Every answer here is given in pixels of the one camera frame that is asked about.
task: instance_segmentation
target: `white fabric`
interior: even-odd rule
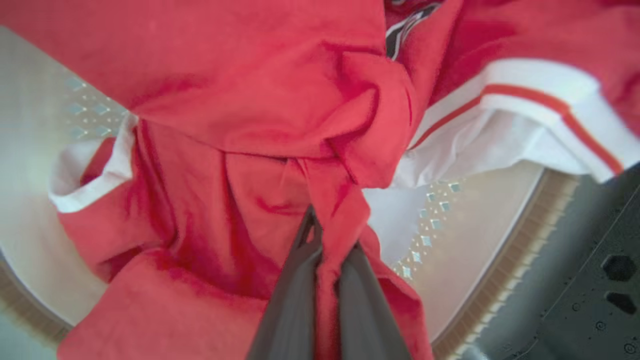
[[[492,85],[532,90],[566,104],[581,129],[570,127],[556,109],[518,94],[493,93]],[[416,146],[430,128],[460,108],[466,111]],[[594,151],[594,145],[589,147],[581,130],[614,165]],[[522,160],[606,181],[617,175],[618,165],[624,169],[640,161],[640,141],[588,73],[547,60],[499,60],[427,109],[392,186],[416,187]]]
[[[427,187],[363,189],[362,193],[371,208],[368,224],[378,235],[382,261],[391,265],[405,257],[418,233]]]
[[[81,186],[82,175],[102,140],[75,143],[62,151],[49,177],[49,199],[58,212],[80,211],[133,177],[131,150],[135,141],[133,128],[137,122],[134,115],[123,121],[102,174],[84,186]]]

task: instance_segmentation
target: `red fabric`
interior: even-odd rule
[[[387,186],[426,106],[497,58],[589,71],[640,133],[631,4],[449,0],[390,61],[385,29],[419,3],[5,1],[3,23],[144,119],[134,178],[60,216],[111,284],[59,357],[242,358],[312,203],[317,358],[338,358],[333,283],[358,238],[413,357],[430,358],[420,299],[380,261],[360,188]]]

